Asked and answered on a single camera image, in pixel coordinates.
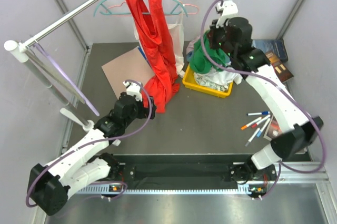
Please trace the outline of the lavender plastic hanger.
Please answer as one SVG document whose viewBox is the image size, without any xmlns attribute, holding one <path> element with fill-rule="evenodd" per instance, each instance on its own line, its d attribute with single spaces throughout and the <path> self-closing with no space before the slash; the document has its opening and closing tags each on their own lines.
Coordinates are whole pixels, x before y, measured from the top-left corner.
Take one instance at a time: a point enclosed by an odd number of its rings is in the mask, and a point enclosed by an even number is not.
<svg viewBox="0 0 337 224">
<path fill-rule="evenodd" d="M 43 56 L 45 56 L 49 62 L 54 66 L 54 68 L 58 71 L 58 73 L 66 80 L 68 84 L 71 86 L 71 90 L 79 96 L 78 100 L 86 104 L 87 107 L 96 115 L 99 116 L 100 113 L 94 107 L 94 105 L 89 101 L 89 99 L 84 95 L 84 93 L 79 89 L 79 87 L 71 80 L 71 78 L 63 71 L 63 69 L 59 66 L 59 64 L 52 58 L 52 56 L 39 44 L 35 43 L 33 45 Z"/>
</svg>

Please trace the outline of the green tank top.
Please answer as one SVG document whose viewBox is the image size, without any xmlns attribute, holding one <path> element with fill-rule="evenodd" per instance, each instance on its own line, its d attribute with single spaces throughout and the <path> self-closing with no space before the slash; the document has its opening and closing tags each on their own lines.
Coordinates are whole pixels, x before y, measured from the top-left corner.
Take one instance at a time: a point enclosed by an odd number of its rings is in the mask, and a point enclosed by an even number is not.
<svg viewBox="0 0 337 224">
<path fill-rule="evenodd" d="M 222 65 L 223 67 L 228 67 L 228 65 L 230 64 L 230 58 L 221 49 L 210 48 L 210 42 L 207 37 L 208 33 L 209 30 L 207 30 L 203 35 L 203 42 L 208 55 L 217 64 Z M 207 74 L 212 68 L 214 68 L 218 72 L 222 71 L 221 68 L 218 68 L 215 65 L 213 65 L 206 57 L 205 52 L 201 45 L 200 38 L 193 45 L 193 55 L 191 56 L 189 66 L 192 71 L 199 74 Z"/>
</svg>

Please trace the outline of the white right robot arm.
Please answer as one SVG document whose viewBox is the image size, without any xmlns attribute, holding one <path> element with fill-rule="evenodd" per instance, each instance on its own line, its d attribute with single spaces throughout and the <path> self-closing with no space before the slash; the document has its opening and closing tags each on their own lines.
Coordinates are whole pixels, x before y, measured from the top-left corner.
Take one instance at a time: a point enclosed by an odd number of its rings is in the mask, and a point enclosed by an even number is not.
<svg viewBox="0 0 337 224">
<path fill-rule="evenodd" d="M 272 139 L 246 162 L 246 174 L 259 179 L 269 165 L 292 157 L 322 140 L 322 119 L 312 117 L 290 95 L 280 82 L 266 54 L 252 45 L 252 26 L 242 17 L 226 18 L 222 24 L 215 19 L 208 39 L 211 49 L 228 54 L 234 73 L 240 74 L 254 88 L 277 120 L 282 134 Z"/>
</svg>

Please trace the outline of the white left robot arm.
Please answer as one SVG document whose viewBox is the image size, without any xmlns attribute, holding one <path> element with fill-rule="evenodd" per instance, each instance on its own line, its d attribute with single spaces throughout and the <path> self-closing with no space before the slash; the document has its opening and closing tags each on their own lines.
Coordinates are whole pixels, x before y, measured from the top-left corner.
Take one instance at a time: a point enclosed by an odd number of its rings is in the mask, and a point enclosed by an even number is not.
<svg viewBox="0 0 337 224">
<path fill-rule="evenodd" d="M 98 152 L 135 135 L 135 131 L 126 134 L 127 127 L 136 119 L 148 122 L 155 113 L 154 98 L 148 93 L 121 93 L 109 114 L 98 120 L 76 145 L 55 160 L 31 169 L 26 206 L 40 207 L 52 216 L 83 188 L 101 179 L 116 179 L 118 165 L 113 164 L 110 154 Z"/>
</svg>

